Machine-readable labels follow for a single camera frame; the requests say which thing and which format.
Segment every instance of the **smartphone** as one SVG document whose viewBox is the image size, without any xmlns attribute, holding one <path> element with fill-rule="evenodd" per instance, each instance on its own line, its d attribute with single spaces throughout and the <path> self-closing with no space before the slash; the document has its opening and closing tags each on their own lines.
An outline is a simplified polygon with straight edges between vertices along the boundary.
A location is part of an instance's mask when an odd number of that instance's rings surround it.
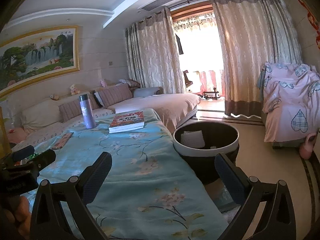
<svg viewBox="0 0 320 240">
<path fill-rule="evenodd" d="M 70 137 L 73 135 L 72 132 L 64 134 L 59 141 L 55 143 L 55 145 L 51 148 L 52 150 L 59 150 L 61 149 L 67 141 L 70 139 Z"/>
</svg>

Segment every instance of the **purple thermos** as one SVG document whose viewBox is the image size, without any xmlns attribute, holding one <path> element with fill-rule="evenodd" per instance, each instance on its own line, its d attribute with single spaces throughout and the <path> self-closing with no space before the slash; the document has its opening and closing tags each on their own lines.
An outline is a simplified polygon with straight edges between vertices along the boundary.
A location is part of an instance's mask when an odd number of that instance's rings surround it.
<svg viewBox="0 0 320 240">
<path fill-rule="evenodd" d="M 92 115 L 92 108 L 88 94 L 79 96 L 79 101 L 85 126 L 87 129 L 95 128 L 97 124 Z"/>
</svg>

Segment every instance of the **crown molding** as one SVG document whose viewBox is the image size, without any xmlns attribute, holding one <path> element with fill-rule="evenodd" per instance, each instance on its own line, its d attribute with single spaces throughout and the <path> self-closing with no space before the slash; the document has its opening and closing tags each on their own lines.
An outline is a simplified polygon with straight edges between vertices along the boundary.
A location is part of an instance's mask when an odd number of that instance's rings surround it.
<svg viewBox="0 0 320 240">
<path fill-rule="evenodd" d="M 27 22 L 33 19 L 52 16 L 52 15 L 61 15 L 61 14 L 89 14 L 89 15 L 102 15 L 112 17 L 114 12 L 107 11 L 102 9 L 93 9 L 93 8 L 57 8 L 57 9 L 49 9 L 44 11 L 38 11 L 34 13 L 30 13 L 27 15 L 23 15 L 21 17 L 10 20 L 5 26 L 4 30 L 11 28 L 15 25 L 18 25 L 23 22 Z"/>
</svg>

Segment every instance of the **finger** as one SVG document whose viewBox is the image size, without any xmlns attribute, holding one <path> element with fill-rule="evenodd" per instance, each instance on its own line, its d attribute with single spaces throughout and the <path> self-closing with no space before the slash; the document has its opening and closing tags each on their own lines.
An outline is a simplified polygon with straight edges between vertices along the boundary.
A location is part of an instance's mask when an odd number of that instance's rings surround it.
<svg viewBox="0 0 320 240">
<path fill-rule="evenodd" d="M 9 220 L 10 223 L 15 222 L 16 219 L 14 218 L 14 216 L 12 215 L 12 213 L 9 210 L 4 209 L 4 213 L 7 216 L 7 219 Z"/>
<path fill-rule="evenodd" d="M 29 200 L 26 197 L 21 196 L 20 204 L 15 211 L 14 216 L 19 222 L 23 222 L 29 215 L 31 215 L 29 212 Z"/>
<path fill-rule="evenodd" d="M 18 227 L 18 232 L 25 239 L 29 239 L 30 236 L 30 223 L 31 223 L 31 214 L 26 217 L 23 223 Z"/>
</svg>

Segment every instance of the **landscape painting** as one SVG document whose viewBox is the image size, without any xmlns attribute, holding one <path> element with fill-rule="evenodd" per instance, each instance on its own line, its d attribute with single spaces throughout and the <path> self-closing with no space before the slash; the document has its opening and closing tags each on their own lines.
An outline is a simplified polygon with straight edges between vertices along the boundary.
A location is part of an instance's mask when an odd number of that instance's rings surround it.
<svg viewBox="0 0 320 240">
<path fill-rule="evenodd" d="M 77 70 L 77 26 L 44 29 L 19 36 L 0 45 L 0 97 Z"/>
</svg>

